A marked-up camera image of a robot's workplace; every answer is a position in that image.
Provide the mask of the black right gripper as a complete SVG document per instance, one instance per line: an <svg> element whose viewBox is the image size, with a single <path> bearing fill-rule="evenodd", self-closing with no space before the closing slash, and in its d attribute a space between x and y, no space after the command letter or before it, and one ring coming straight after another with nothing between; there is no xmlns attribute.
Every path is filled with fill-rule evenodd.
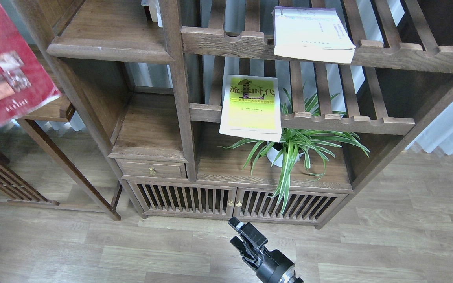
<svg viewBox="0 0 453 283"><path fill-rule="evenodd" d="M238 232L230 243L240 252L243 260L256 272L263 283L295 283L295 264L279 250L269 251L267 238L250 222L244 224L236 217L228 224Z"/></svg>

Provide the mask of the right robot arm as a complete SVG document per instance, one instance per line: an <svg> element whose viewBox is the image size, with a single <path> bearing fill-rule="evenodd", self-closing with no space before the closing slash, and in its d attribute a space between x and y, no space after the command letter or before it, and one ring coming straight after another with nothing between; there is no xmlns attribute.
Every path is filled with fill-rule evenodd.
<svg viewBox="0 0 453 283"><path fill-rule="evenodd" d="M230 218L228 223L241 237L233 237L230 243L263 283L304 282L295 276L295 264L289 258L277 249L266 249L267 238L253 224L244 224L236 217Z"/></svg>

